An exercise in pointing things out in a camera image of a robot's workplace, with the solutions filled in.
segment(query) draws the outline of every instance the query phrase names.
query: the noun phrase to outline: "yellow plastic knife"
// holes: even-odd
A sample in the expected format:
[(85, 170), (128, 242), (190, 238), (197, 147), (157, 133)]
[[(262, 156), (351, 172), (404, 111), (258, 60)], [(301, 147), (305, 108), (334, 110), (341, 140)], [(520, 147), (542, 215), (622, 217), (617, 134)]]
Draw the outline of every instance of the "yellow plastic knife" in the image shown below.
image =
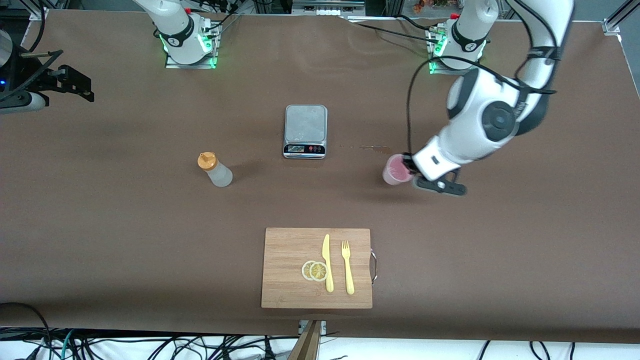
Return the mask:
[(331, 260), (329, 258), (329, 234), (324, 236), (324, 243), (322, 244), (322, 257), (326, 262), (326, 290), (330, 293), (333, 292), (333, 276), (331, 275)]

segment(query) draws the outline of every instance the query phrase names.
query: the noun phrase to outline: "plastic cup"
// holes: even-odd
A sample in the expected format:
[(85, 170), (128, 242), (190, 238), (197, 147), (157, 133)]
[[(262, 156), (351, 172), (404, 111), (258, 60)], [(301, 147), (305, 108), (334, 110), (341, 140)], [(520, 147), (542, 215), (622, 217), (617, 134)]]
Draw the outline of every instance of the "plastic cup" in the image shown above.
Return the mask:
[(391, 155), (387, 160), (387, 165), (382, 171), (382, 178), (389, 185), (400, 185), (413, 179), (413, 175), (409, 172), (402, 162), (402, 154)]

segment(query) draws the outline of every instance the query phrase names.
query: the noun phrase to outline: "white floor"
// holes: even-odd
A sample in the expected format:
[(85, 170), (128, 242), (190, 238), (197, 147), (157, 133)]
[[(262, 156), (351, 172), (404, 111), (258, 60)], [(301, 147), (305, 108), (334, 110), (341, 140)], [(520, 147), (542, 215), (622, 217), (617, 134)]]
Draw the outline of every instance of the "white floor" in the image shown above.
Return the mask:
[[(190, 338), (179, 340), (177, 346)], [(259, 340), (261, 337), (247, 336), (240, 343)], [(207, 345), (221, 343), (219, 337), (205, 338)], [(92, 346), (93, 351), (105, 360), (144, 360), (162, 343), (113, 343), (101, 342)], [(271, 342), (274, 353), (279, 354), (293, 348), (295, 340), (274, 340)], [(376, 359), (420, 359), (420, 360), (477, 360), (484, 341), (474, 340), (393, 340), (393, 339), (360, 339), (360, 338), (324, 338), (320, 346), (318, 360), (332, 360), (342, 356), (345, 360)], [(569, 343), (545, 343), (551, 360), (568, 360)], [(0, 360), (17, 360), (26, 358), (36, 347), (34, 344), (21, 341), (0, 341)], [(204, 357), (202, 347), (192, 346)], [(169, 360), (175, 347), (167, 346), (157, 360)], [(538, 353), (544, 353), (537, 347)], [(264, 354), (259, 349), (238, 350), (231, 353), (233, 360), (246, 359), (252, 354)], [(573, 356), (574, 360), (640, 360), (640, 345), (578, 343)], [(48, 351), (42, 350), (37, 360), (48, 359)], [(526, 341), (492, 341), (487, 348), (483, 360), (516, 359), (536, 360)], [(200, 360), (200, 356), (191, 351), (182, 351), (176, 360)]]

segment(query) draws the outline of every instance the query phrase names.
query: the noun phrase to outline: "lemon slice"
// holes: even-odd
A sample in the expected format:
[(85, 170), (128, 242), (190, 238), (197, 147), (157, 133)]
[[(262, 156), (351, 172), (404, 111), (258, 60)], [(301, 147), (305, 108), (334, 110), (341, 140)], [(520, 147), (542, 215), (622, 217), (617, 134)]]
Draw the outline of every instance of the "lemon slice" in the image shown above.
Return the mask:
[(326, 279), (326, 264), (325, 263), (313, 263), (311, 269), (311, 278), (315, 281), (324, 281)]
[(316, 263), (315, 261), (311, 260), (311, 261), (307, 261), (304, 265), (302, 265), (302, 276), (304, 276), (304, 278), (309, 281), (314, 280), (314, 278), (311, 277), (311, 266), (315, 263)]

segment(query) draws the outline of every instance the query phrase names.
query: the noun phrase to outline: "digital kitchen scale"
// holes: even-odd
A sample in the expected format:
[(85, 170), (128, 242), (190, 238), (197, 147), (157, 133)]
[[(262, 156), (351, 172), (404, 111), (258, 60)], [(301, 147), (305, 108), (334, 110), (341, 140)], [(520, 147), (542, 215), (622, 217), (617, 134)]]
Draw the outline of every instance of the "digital kitchen scale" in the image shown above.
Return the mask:
[(289, 105), (284, 120), (287, 159), (324, 159), (327, 109), (323, 105)]

